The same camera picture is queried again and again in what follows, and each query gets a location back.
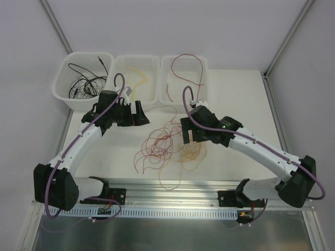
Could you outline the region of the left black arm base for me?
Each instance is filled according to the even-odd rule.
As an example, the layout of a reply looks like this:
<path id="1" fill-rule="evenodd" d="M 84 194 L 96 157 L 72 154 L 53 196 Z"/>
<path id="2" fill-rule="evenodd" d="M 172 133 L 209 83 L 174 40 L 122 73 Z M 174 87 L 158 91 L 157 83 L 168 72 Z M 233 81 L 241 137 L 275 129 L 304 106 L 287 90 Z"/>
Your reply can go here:
<path id="1" fill-rule="evenodd" d="M 99 196 L 94 196 L 94 198 L 99 198 L 99 200 L 94 200 L 91 197 L 88 197 L 84 200 L 80 200 L 80 204 L 108 204 L 110 201 L 107 199 L 112 199 L 117 201 L 120 205 L 125 204 L 127 189 L 125 188 L 107 188 L 106 193 L 102 193 Z"/>

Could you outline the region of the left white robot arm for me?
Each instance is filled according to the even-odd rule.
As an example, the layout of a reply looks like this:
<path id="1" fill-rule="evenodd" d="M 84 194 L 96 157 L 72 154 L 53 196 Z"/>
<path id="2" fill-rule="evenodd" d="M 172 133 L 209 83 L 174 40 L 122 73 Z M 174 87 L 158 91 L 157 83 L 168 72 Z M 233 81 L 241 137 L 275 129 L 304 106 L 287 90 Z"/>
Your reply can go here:
<path id="1" fill-rule="evenodd" d="M 131 104 L 115 91 L 104 90 L 81 119 L 81 125 L 72 142 L 47 164 L 38 164 L 33 170 L 35 200 L 47 206 L 69 211 L 77 202 L 105 203 L 111 198 L 108 181 L 90 176 L 76 180 L 74 175 L 91 147 L 108 129 L 143 126 L 150 121 L 141 101 Z"/>

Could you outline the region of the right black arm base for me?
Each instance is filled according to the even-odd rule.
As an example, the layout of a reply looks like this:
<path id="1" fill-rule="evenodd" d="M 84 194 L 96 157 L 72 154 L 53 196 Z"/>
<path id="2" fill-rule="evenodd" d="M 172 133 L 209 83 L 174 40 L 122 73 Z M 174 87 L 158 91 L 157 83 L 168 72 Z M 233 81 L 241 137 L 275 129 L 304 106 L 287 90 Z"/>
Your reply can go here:
<path id="1" fill-rule="evenodd" d="M 233 190 L 220 190 L 217 192 L 218 195 L 218 204 L 220 207 L 236 207 L 238 208 L 238 202 L 236 200 L 236 195 Z"/>

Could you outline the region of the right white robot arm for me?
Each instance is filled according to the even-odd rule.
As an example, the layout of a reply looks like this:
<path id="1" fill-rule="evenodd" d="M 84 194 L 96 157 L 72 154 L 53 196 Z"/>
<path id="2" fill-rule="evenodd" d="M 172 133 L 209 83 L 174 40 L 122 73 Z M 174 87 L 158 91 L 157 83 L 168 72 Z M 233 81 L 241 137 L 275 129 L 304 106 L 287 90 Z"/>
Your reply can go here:
<path id="1" fill-rule="evenodd" d="M 280 198 L 294 208 L 303 207 L 316 183 L 314 158 L 298 157 L 268 146 L 239 121 L 229 116 L 219 120 L 205 106 L 192 109 L 180 122 L 185 144 L 211 141 L 250 157 L 275 174 L 270 179 L 243 179 L 234 192 L 238 206 L 245 207 L 259 199 Z"/>

